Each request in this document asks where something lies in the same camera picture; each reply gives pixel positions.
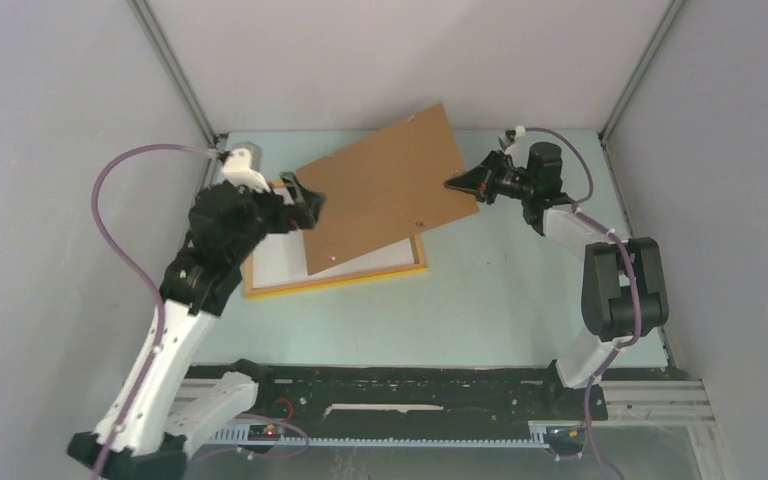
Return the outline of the brown cardboard backing board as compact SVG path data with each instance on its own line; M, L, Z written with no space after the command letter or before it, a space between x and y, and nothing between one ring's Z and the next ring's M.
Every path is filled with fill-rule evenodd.
M476 214L472 197L444 186L464 170L441 104L299 168L300 183L326 197L303 234L308 273Z

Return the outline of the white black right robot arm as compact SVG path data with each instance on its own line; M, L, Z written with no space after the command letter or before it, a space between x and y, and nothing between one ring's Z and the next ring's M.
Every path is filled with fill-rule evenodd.
M513 148L511 142L503 144L444 185L487 205L499 196L519 201L524 221L536 233L581 260L584 327L554 363L559 380L541 392L545 411L566 418L582 403L579 389L596 383L620 351L666 323L669 305L660 249L652 238L617 234L564 192L560 146L531 145L523 167L514 165Z

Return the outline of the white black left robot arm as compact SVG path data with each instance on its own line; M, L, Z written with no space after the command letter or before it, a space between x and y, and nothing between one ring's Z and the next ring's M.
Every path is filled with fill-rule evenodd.
M99 479L181 479L194 453L233 417L264 416L276 403L270 372L231 371L184 409L172 409L193 354L243 280L242 264L267 236L311 230L326 196L291 172L285 188L225 180L201 190L188 213L186 244L152 288L154 318L109 412L67 446Z

